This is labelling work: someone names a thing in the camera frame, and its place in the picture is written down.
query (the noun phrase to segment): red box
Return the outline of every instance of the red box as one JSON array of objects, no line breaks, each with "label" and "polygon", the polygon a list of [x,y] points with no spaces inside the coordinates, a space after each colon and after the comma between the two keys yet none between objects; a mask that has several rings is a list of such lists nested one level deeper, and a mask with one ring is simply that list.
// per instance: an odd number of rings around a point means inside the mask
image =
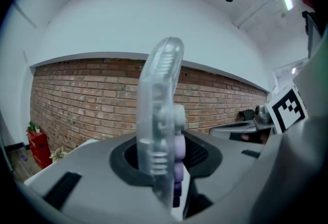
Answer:
[{"label": "red box", "polygon": [[49,158],[50,151],[46,134],[42,131],[40,131],[40,134],[28,132],[28,139],[34,160],[39,167],[44,169],[52,164],[52,160]]}]

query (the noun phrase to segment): wooden floor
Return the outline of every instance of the wooden floor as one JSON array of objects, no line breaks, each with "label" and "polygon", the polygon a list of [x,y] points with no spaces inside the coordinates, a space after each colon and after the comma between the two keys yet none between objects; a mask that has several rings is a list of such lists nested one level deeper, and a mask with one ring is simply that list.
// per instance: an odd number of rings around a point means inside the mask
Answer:
[{"label": "wooden floor", "polygon": [[[8,152],[7,156],[13,169],[13,177],[18,182],[23,183],[26,179],[41,170],[41,168],[34,161],[31,150],[21,148]],[[21,156],[27,157],[27,161],[24,161]]]}]

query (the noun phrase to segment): brick wall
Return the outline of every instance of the brick wall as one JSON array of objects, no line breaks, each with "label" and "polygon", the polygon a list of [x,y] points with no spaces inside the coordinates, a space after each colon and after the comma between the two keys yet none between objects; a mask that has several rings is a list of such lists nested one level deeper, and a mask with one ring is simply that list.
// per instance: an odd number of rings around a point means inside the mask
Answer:
[{"label": "brick wall", "polygon": [[[136,91],[143,60],[81,59],[36,68],[31,120],[47,134],[50,150],[70,151],[89,138],[136,129]],[[234,122],[240,110],[265,102],[266,93],[220,75],[182,67],[175,102],[187,129],[208,133]]]}]

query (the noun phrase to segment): transparent plastic part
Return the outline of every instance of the transparent plastic part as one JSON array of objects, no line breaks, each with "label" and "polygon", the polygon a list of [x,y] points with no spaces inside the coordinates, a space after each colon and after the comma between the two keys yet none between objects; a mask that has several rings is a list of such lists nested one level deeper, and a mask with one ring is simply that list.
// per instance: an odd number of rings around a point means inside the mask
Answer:
[{"label": "transparent plastic part", "polygon": [[174,185],[173,96],[183,51],[181,39],[163,39],[148,56],[137,92],[139,170],[153,176],[154,193],[167,209],[172,208]]}]

